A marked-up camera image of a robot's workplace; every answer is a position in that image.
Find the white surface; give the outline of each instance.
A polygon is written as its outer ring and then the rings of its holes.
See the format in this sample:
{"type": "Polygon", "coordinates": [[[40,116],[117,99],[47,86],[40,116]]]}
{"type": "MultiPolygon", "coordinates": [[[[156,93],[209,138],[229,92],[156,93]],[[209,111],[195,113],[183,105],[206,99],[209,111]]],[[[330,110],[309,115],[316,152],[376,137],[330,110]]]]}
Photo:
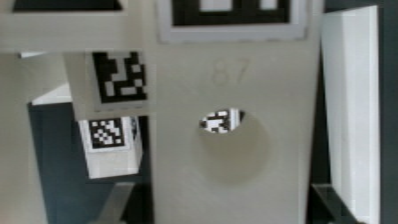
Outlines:
{"type": "Polygon", "coordinates": [[[46,224],[35,151],[26,113],[30,62],[16,54],[0,54],[0,222],[46,224]]]}
{"type": "Polygon", "coordinates": [[[305,223],[321,2],[305,40],[165,45],[143,1],[159,224],[305,223]],[[197,125],[220,108],[246,112],[225,135],[197,125]]]}
{"type": "Polygon", "coordinates": [[[366,224],[380,223],[376,11],[326,14],[321,34],[332,184],[366,224]]]}
{"type": "Polygon", "coordinates": [[[122,176],[138,173],[142,160],[142,139],[140,132],[133,141],[129,117],[122,118],[124,140],[127,149],[111,148],[103,150],[90,149],[90,134],[85,127],[87,121],[79,121],[81,140],[85,148],[85,162],[90,179],[122,176]]]}
{"type": "Polygon", "coordinates": [[[307,0],[291,0],[291,22],[287,24],[199,27],[172,26],[170,0],[156,0],[156,2],[159,39],[165,43],[294,40],[307,36],[307,17],[310,17],[307,0]]]}
{"type": "Polygon", "coordinates": [[[46,52],[21,52],[21,58],[30,58],[33,56],[39,56],[46,54],[46,52]]]}
{"type": "Polygon", "coordinates": [[[231,11],[232,0],[200,0],[200,11],[231,11]]]}
{"type": "Polygon", "coordinates": [[[71,89],[65,83],[55,90],[51,90],[40,97],[32,101],[32,105],[44,105],[55,103],[69,103],[71,99],[71,89]]]}
{"type": "Polygon", "coordinates": [[[0,1],[0,51],[140,49],[140,1],[120,0],[120,12],[14,13],[0,1]]]}
{"type": "Polygon", "coordinates": [[[277,8],[277,0],[261,0],[261,9],[275,9],[277,8]]]}

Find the round hole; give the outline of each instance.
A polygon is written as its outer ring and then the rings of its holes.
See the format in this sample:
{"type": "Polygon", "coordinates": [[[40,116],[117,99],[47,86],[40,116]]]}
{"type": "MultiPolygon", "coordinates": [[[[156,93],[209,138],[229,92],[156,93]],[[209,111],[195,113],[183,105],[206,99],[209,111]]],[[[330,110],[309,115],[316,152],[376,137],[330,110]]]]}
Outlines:
{"type": "Polygon", "coordinates": [[[236,108],[211,112],[200,119],[199,127],[213,134],[227,134],[238,128],[245,112],[236,108]]]}

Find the white panel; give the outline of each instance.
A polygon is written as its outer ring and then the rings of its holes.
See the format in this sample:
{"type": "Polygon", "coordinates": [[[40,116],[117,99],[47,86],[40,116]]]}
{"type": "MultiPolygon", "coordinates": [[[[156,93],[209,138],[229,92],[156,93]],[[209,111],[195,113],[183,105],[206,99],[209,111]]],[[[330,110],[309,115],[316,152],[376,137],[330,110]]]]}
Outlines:
{"type": "Polygon", "coordinates": [[[275,9],[277,8],[277,0],[261,0],[261,9],[275,9]]]}
{"type": "Polygon", "coordinates": [[[133,138],[129,117],[122,117],[122,147],[92,148],[92,133],[87,123],[87,121],[78,122],[90,179],[136,174],[142,160],[142,140],[138,129],[133,138]]]}
{"type": "Polygon", "coordinates": [[[321,34],[332,184],[367,224],[380,223],[376,10],[326,14],[321,34]]]}
{"type": "Polygon", "coordinates": [[[167,45],[143,1],[159,224],[305,223],[321,1],[309,6],[305,40],[167,45]],[[225,108],[246,115],[216,135],[197,123],[225,108]]]}
{"type": "Polygon", "coordinates": [[[55,90],[33,99],[32,105],[37,106],[44,104],[67,103],[71,101],[71,89],[69,84],[65,83],[55,90]]]}
{"type": "Polygon", "coordinates": [[[229,11],[232,9],[232,0],[200,0],[200,11],[229,11]]]}
{"type": "Polygon", "coordinates": [[[46,54],[46,52],[21,52],[19,55],[21,55],[21,58],[30,58],[30,57],[39,56],[42,54],[46,54]]]}
{"type": "Polygon", "coordinates": [[[291,0],[289,22],[273,24],[227,24],[216,26],[172,25],[170,0],[158,1],[159,39],[165,43],[213,41],[294,40],[305,38],[309,0],[291,0]]]}

